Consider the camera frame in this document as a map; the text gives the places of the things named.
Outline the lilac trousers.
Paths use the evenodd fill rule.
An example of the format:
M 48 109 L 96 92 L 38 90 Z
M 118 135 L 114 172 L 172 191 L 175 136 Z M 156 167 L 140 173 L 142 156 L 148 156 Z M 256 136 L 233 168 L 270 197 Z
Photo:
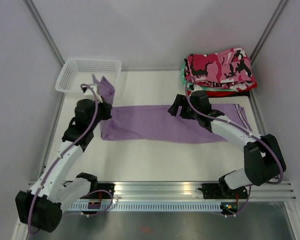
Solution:
M 98 94 L 107 103 L 113 103 L 115 89 L 103 76 L 98 81 L 92 75 L 93 83 L 98 86 Z M 111 118 L 100 124 L 101 138 L 104 141 L 152 140 L 181 144 L 206 144 L 225 141 L 218 135 L 209 132 L 195 119 L 184 119 L 168 113 L 169 105 L 133 105 L 112 107 Z M 239 104 L 212 104 L 217 110 L 225 113 L 230 120 L 242 128 L 252 131 Z

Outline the white plastic basket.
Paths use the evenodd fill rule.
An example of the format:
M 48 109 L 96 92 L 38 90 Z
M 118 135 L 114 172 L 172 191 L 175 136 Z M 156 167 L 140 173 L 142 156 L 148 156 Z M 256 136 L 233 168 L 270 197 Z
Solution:
M 122 63 L 106 58 L 69 58 L 56 80 L 55 90 L 64 94 L 81 94 L 81 84 L 92 84 L 93 76 L 100 81 L 105 77 L 113 86 L 117 84 Z

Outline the pink camouflage trousers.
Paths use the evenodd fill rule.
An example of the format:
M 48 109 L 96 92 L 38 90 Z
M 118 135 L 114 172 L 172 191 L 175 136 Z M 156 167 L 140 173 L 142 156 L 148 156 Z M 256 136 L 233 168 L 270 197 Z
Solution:
M 188 55 L 184 59 L 182 81 L 212 92 L 243 92 L 257 86 L 251 59 L 241 47 Z

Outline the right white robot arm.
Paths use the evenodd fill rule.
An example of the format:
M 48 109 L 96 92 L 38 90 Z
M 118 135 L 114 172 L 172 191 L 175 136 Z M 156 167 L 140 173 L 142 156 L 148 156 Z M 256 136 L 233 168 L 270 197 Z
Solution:
M 246 186 L 271 183 L 275 177 L 278 177 L 277 184 L 282 182 L 287 167 L 276 137 L 257 134 L 230 120 L 225 113 L 212 107 L 205 91 L 194 91 L 191 95 L 178 94 L 168 113 L 195 120 L 200 127 L 242 150 L 243 168 L 229 172 L 218 180 L 217 190 L 223 198 L 230 198 Z

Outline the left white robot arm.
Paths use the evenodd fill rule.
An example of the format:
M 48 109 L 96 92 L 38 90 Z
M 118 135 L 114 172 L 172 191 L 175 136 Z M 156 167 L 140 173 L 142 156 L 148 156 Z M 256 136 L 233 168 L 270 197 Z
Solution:
M 56 159 L 39 179 L 15 197 L 19 220 L 48 233 L 59 225 L 63 214 L 81 197 L 95 198 L 99 193 L 98 178 L 81 172 L 65 188 L 61 188 L 74 163 L 85 152 L 100 121 L 111 118 L 112 105 L 105 101 L 79 100 L 58 149 Z

